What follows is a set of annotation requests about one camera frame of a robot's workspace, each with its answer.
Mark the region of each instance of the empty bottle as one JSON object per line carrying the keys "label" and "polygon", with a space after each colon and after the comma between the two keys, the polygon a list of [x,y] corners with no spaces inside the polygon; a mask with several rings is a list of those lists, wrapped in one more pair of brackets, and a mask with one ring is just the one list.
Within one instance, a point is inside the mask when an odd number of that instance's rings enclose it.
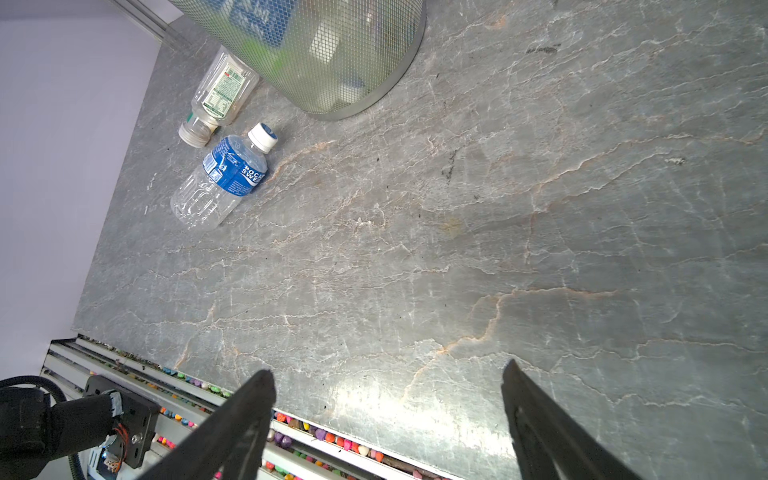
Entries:
{"label": "empty bottle", "polygon": [[266,174],[266,158],[277,136],[264,123],[247,137],[229,135],[170,198],[174,214],[189,230],[216,228]]}
{"label": "empty bottle", "polygon": [[259,74],[221,47],[192,98],[192,112],[179,137],[201,148],[220,125],[228,125],[259,81]]}

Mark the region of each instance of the black cable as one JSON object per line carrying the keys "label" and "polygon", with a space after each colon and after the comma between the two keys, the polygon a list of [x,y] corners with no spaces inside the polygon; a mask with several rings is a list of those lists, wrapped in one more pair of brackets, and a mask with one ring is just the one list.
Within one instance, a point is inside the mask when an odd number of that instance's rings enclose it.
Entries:
{"label": "black cable", "polygon": [[[56,385],[55,382],[37,375],[22,375],[14,376],[10,379],[0,380],[0,389],[4,389],[7,386],[16,385],[34,385],[38,388],[48,390],[53,400],[56,403],[66,402],[67,397],[64,396],[64,392]],[[69,455],[69,470],[72,472],[72,478],[74,480],[85,480],[83,475],[83,467],[80,464],[80,457],[77,453]]]}

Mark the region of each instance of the clear bottle cap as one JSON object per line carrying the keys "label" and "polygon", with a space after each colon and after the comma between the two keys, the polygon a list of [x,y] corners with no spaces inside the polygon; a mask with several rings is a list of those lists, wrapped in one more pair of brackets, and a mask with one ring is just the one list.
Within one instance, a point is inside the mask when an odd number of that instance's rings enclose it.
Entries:
{"label": "clear bottle cap", "polygon": [[216,128],[216,125],[209,125],[191,113],[179,127],[179,137],[192,147],[202,148],[208,143]]}
{"label": "clear bottle cap", "polygon": [[277,143],[277,135],[263,122],[259,122],[256,127],[250,129],[248,138],[265,154],[268,154]]}

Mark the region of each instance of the trash bin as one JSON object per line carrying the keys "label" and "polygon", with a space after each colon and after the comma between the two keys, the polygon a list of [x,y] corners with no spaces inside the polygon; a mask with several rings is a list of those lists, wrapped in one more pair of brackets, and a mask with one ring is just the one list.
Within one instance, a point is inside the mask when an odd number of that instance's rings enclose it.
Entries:
{"label": "trash bin", "polygon": [[322,120],[376,103],[419,49],[423,0],[171,0]]}

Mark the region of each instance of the nutrition label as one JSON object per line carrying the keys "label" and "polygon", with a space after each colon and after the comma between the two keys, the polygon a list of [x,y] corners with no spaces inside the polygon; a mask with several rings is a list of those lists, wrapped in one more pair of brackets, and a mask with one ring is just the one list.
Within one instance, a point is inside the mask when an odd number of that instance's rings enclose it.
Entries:
{"label": "nutrition label", "polygon": [[213,118],[224,118],[227,116],[227,112],[240,93],[244,82],[243,71],[228,63],[203,101],[205,111]]}

